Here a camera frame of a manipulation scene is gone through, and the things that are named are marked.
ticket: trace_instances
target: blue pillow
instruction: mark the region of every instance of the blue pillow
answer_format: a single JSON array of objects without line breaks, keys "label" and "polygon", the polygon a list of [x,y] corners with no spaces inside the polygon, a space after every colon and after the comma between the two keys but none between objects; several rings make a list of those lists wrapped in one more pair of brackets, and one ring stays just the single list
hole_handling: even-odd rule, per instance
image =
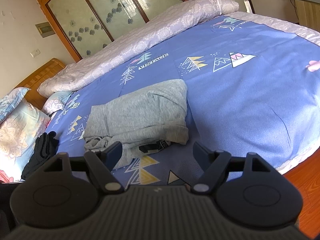
[{"label": "blue pillow", "polygon": [[72,91],[55,92],[48,98],[48,100],[44,104],[42,112],[44,112],[47,115],[50,115],[58,110],[62,110],[72,93]]},{"label": "blue pillow", "polygon": [[18,106],[29,88],[15,88],[0,100],[0,123]]}]

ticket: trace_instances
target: wall socket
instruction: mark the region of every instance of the wall socket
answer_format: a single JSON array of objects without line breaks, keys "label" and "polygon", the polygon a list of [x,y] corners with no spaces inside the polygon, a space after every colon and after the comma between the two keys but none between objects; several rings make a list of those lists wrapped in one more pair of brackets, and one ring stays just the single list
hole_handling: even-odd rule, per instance
[{"label": "wall socket", "polygon": [[36,57],[40,54],[39,49],[34,50],[33,52],[30,53],[32,57]]}]

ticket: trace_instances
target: cable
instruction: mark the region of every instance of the cable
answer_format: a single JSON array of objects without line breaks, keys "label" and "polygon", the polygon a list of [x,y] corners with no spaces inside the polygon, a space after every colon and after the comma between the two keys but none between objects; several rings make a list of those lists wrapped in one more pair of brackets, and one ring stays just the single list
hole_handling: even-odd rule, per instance
[{"label": "cable", "polygon": [[297,18],[298,18],[298,20],[299,20],[299,17],[298,17],[298,14],[297,14],[297,8],[296,8],[296,6],[294,5],[294,3],[292,3],[292,0],[290,0],[290,3],[293,5],[293,7],[294,7],[294,11],[295,11],[295,13],[296,13],[296,16],[297,16]]}]

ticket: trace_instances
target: black plastic device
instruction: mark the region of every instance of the black plastic device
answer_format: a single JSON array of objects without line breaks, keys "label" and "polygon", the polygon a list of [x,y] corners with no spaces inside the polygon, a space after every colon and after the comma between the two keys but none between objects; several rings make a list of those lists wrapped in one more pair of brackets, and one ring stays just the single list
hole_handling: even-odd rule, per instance
[{"label": "black plastic device", "polygon": [[[102,153],[59,153],[47,161],[12,192],[18,226],[5,239],[308,239],[294,226],[300,193],[256,153],[232,157],[195,143],[193,154],[204,173],[191,191],[125,191],[110,172],[121,154],[121,143],[115,143]],[[86,171],[91,183],[71,171]],[[243,174],[226,181],[232,171]]]}]

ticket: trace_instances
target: folded gray clothing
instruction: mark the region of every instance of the folded gray clothing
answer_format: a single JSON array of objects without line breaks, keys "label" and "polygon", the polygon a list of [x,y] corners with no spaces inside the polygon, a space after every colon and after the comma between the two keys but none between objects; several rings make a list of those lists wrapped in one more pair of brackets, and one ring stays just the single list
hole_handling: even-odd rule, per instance
[{"label": "folded gray clothing", "polygon": [[183,80],[151,85],[105,105],[92,106],[83,135],[84,148],[103,151],[120,141],[122,157],[115,169],[121,168],[135,158],[158,152],[170,142],[185,145],[188,141],[186,114],[187,86]]}]

